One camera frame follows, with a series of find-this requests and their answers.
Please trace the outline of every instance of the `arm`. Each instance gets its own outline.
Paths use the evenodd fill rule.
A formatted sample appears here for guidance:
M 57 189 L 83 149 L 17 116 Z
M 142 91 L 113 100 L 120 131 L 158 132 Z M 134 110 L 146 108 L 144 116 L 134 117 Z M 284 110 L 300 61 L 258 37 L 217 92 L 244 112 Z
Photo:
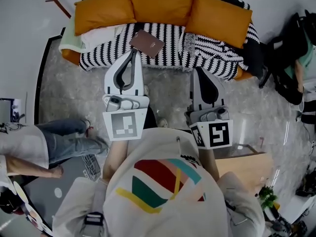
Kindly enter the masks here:
M 303 93 L 303 91 L 304 91 L 304 87 L 303 87 L 304 68 L 298 60 L 295 61 L 294 71 L 295 71 L 295 76 L 296 76 L 296 79 L 298 82 L 297 90 L 299 92 Z
M 214 151 L 212 149 L 199 149 L 198 156 L 205 170 L 210 173 L 215 182 L 217 182 L 219 180 L 219 172 L 215 161 Z
M 81 237 L 84 218 L 92 209 L 98 182 L 78 177 L 70 187 L 53 218 L 53 236 Z
M 109 183 L 119 166 L 127 157 L 128 141 L 114 141 L 103 166 L 102 179 Z
M 261 237 L 265 229 L 265 219 L 258 199 L 232 172 L 224 174 L 217 182 L 225 200 L 235 207 L 230 211 L 230 225 L 234 236 Z
M 60 178 L 63 174 L 63 169 L 61 166 L 58 166 L 54 169 L 46 169 L 34 163 L 13 156 L 5 156 L 5 161 L 7 173 L 54 178 Z

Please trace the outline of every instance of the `jeans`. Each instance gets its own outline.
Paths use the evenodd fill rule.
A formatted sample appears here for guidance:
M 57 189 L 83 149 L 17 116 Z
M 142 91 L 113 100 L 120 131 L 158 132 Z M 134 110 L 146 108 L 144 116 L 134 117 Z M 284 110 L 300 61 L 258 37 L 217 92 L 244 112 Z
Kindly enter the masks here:
M 64 138 L 64 135 L 85 133 L 86 124 L 80 119 L 61 119 L 36 125 L 47 143 L 49 164 L 71 157 L 98 155 L 108 152 L 105 142 L 90 138 Z

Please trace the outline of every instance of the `green plant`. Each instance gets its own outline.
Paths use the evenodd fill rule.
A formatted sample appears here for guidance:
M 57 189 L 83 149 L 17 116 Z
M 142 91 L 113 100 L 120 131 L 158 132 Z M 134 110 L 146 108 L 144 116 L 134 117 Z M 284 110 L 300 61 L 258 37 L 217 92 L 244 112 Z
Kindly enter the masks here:
M 277 200 L 277 196 L 274 195 L 272 188 L 264 186 L 259 192 L 259 198 L 261 200 L 261 208 L 263 210 L 265 208 L 273 207 L 273 202 Z

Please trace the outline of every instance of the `white shirt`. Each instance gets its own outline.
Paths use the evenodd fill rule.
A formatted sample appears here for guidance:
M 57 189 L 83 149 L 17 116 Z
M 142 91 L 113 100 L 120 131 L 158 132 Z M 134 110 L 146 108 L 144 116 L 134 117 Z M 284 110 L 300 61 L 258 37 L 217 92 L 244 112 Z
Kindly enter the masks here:
M 44 134 L 34 125 L 0 123 L 0 186 L 12 188 L 5 155 L 48 168 L 48 150 Z
M 79 236 L 94 187 L 89 180 L 74 182 L 54 217 L 54 237 Z M 129 141 L 103 214 L 103 236 L 230 236 L 224 195 L 201 166 L 193 136 L 180 130 L 146 129 L 140 140 Z

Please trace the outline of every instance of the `gray floor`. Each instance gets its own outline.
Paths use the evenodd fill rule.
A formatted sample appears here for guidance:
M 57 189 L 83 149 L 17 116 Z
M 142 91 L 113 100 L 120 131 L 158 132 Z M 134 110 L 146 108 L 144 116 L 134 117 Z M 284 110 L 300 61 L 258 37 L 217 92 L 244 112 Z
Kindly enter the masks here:
M 106 69 L 95 69 L 91 73 L 82 71 L 61 57 L 58 44 L 59 40 L 53 42 L 44 70 L 40 122 L 68 117 L 87 118 L 99 135 L 107 139 L 102 117 Z M 190 104 L 189 78 L 190 74 L 181 71 L 144 68 L 151 107 L 157 118 L 168 120 L 170 127 L 187 128 L 183 113 Z M 273 90 L 271 81 L 264 89 L 258 88 L 255 78 L 223 84 L 230 117 L 234 120 L 234 142 L 250 144 L 258 151 L 273 155 L 275 171 L 279 170 L 275 193 L 285 206 L 309 163 L 311 144 L 307 131 L 302 123 L 295 122 L 296 112 Z M 236 146 L 228 151 L 240 154 Z

